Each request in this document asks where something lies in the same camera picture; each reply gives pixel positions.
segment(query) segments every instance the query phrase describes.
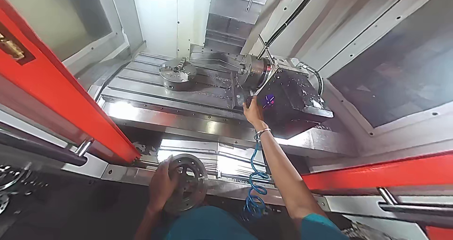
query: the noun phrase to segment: metal handle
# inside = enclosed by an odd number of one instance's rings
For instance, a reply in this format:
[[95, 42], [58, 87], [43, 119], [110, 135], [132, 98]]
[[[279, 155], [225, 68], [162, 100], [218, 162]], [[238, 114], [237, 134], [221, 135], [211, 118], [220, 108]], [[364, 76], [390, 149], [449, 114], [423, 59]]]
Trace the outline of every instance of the metal handle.
[[378, 202], [379, 207], [387, 212], [416, 213], [425, 215], [453, 216], [453, 205], [447, 204], [412, 204], [399, 203], [385, 187], [377, 187], [385, 202]]

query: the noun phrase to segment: door handle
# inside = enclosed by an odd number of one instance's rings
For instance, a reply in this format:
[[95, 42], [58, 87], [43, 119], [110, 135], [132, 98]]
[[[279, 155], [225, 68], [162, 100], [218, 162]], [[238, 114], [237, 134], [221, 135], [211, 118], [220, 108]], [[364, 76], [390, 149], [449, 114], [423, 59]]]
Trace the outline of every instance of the door handle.
[[384, 187], [378, 187], [385, 202], [378, 202], [379, 207], [387, 212], [413, 213], [425, 215], [453, 216], [453, 205], [450, 204], [423, 204], [400, 203]]
[[25, 53], [16, 43], [0, 33], [0, 48], [9, 54], [15, 61], [25, 58]]

